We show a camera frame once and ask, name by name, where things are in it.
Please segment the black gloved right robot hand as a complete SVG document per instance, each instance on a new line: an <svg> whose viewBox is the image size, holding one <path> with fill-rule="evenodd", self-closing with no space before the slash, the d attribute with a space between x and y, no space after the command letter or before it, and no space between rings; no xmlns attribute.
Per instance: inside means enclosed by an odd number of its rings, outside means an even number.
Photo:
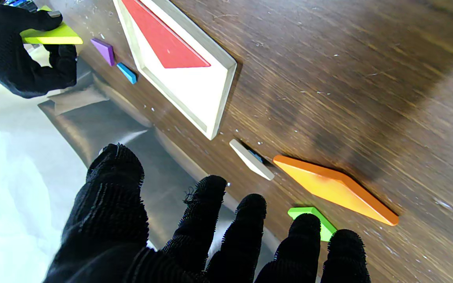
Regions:
<svg viewBox="0 0 453 283"><path fill-rule="evenodd" d="M34 61L24 48L21 32L51 31L63 22L59 11L28 11L0 4L0 84L25 99L77 84L74 45L47 45L49 66Z"/></svg>

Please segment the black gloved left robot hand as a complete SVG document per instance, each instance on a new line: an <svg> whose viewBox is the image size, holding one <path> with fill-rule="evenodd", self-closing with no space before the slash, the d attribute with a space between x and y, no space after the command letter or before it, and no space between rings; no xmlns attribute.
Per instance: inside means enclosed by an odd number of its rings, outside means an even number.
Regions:
<svg viewBox="0 0 453 283"><path fill-rule="evenodd" d="M187 208L163 249L149 240L140 197L144 169L123 144L109 144L91 163L66 221L46 283L314 283L320 219L299 215L274 258L255 275L267 204L247 195L208 260L227 182L209 175L185 199Z"/></svg>

